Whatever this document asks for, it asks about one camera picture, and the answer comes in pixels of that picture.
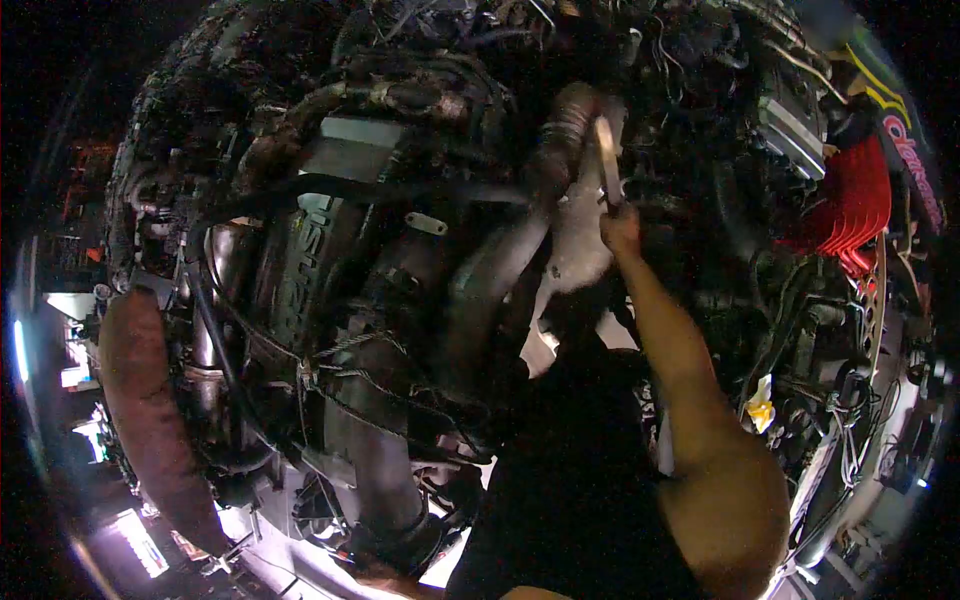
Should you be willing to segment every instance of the gray panel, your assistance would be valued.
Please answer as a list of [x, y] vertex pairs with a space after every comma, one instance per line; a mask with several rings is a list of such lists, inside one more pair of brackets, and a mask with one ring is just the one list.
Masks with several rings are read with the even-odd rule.
[[327, 117], [300, 173], [376, 182], [407, 128], [389, 121]]

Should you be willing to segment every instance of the red lettering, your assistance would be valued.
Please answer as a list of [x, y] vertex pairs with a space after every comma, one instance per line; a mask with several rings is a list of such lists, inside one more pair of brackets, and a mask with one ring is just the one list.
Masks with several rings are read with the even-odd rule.
[[903, 162], [906, 163], [907, 169], [910, 170], [910, 175], [913, 176], [914, 181], [917, 183], [917, 189], [920, 190], [920, 195], [924, 198], [926, 212], [930, 216], [933, 228], [939, 231], [940, 225], [943, 223], [943, 217], [940, 214], [940, 206], [933, 193], [933, 188], [926, 180], [924, 164], [920, 161], [920, 157], [917, 156], [917, 152], [914, 150], [917, 146], [917, 141], [907, 136], [906, 126], [903, 125], [903, 122], [896, 115], [887, 115], [883, 119], [883, 128], [887, 130], [887, 135], [894, 141], [897, 154], [899, 154]]

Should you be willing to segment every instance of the forearm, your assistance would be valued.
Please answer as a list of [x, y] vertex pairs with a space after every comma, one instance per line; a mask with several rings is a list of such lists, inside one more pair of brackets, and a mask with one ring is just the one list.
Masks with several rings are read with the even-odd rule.
[[670, 413], [676, 474], [709, 461], [755, 451], [717, 384], [699, 328], [635, 252], [615, 252], [634, 302], [643, 350]]
[[691, 376], [713, 380], [713, 366], [700, 330], [650, 266], [638, 254], [628, 252], [618, 252], [616, 262], [634, 302], [643, 350], [660, 382], [672, 385]]

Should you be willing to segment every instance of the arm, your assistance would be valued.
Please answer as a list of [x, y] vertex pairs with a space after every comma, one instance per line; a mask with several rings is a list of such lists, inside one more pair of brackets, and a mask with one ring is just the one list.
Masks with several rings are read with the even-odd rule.
[[624, 206], [616, 218], [603, 215], [600, 228], [633, 299], [636, 328], [670, 413], [675, 473], [659, 489], [670, 532], [707, 592], [756, 598], [785, 546], [783, 474], [737, 422], [699, 329], [640, 256], [636, 210]]

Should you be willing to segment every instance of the fluorescent light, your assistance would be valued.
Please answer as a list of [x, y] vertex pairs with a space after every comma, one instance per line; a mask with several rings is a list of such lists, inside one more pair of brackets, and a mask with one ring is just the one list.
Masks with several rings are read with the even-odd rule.
[[23, 342], [23, 323], [13, 324], [13, 344], [16, 346], [16, 366], [20, 369], [20, 381], [27, 383], [30, 380], [30, 370], [27, 369], [27, 346]]

